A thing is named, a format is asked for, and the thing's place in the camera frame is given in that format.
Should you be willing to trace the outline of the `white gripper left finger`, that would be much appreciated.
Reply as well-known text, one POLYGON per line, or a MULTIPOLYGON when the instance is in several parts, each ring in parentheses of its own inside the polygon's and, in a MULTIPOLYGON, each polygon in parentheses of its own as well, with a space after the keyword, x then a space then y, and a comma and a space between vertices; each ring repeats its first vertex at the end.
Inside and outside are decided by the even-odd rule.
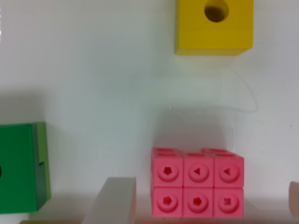
POLYGON ((109 177, 82 224, 135 224, 136 179, 109 177))

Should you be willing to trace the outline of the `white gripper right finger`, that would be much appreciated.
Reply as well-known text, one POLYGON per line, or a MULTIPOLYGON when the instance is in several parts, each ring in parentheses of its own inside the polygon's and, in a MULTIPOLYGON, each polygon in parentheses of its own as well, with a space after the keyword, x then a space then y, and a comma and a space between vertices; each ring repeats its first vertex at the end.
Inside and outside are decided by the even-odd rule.
POLYGON ((299 218, 299 182, 289 185, 289 208, 293 217, 299 218))

